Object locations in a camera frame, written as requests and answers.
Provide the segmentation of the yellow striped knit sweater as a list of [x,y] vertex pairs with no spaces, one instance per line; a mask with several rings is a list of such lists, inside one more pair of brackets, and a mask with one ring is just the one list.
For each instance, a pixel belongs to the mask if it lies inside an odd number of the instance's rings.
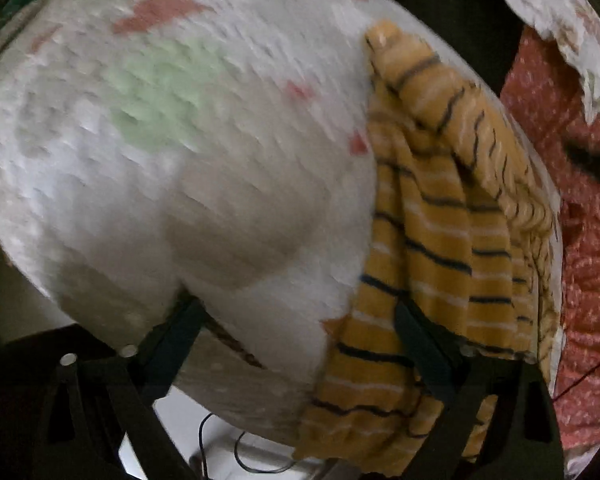
[[[545,365],[555,331],[554,214],[527,151],[480,84],[419,36],[380,22],[365,35],[376,167],[370,251],[349,312],[300,419],[294,454],[396,477],[429,439],[477,460],[508,363]],[[394,329],[414,301],[453,334],[472,386],[449,401],[419,381]]]

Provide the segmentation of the white quilted heart blanket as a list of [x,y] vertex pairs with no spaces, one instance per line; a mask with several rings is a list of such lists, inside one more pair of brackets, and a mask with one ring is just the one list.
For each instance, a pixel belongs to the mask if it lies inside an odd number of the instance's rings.
[[366,29],[477,73],[392,0],[10,0],[0,244],[111,347],[176,293],[220,326],[175,385],[289,444],[372,249]]

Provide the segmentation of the red dotted bedsheet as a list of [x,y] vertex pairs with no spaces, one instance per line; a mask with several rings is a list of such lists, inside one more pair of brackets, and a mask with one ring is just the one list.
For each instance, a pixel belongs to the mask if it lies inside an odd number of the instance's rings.
[[570,162],[565,151],[569,141],[600,150],[600,114],[592,124],[585,122],[581,94],[579,76],[556,44],[525,28],[501,100],[562,196],[562,325],[567,341],[555,411],[567,450],[600,444],[600,181]]

